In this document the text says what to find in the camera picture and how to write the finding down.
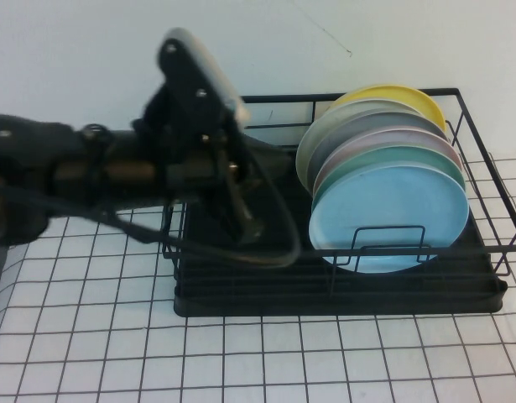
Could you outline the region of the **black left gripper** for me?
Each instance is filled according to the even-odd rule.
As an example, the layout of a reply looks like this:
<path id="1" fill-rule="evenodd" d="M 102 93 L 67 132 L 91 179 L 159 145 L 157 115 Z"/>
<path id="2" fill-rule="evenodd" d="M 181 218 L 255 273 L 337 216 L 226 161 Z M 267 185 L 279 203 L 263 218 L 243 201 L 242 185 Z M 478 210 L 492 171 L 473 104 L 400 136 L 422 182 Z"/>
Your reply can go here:
<path id="1" fill-rule="evenodd" d="M 215 192 L 216 218 L 236 244 L 259 240 L 264 225 L 250 211 L 243 193 L 276 189 L 294 163 L 278 145 L 244 135 L 237 114 L 239 96 L 226 100 L 194 97 L 186 110 L 169 90 L 158 90 L 143 115 L 133 121 L 136 155 L 153 167 L 153 183 L 168 197 Z"/>

